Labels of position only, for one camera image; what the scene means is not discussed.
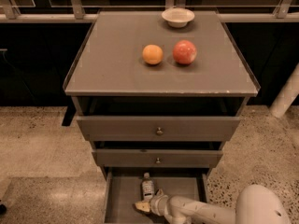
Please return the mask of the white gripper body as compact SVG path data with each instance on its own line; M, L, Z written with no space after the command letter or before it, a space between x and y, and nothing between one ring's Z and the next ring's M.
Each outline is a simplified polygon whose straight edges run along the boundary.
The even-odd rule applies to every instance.
M157 216L164 216L167 213L167 202L169 197L165 194L154 196L150 202L150 210Z

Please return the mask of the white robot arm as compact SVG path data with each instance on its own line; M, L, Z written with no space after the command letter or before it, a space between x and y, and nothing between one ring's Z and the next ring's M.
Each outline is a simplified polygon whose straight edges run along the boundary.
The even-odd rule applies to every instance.
M135 203L144 213L164 217L170 224L291 224L279 197L261 185L245 187L235 210L182 196L167 196L160 189L149 201Z

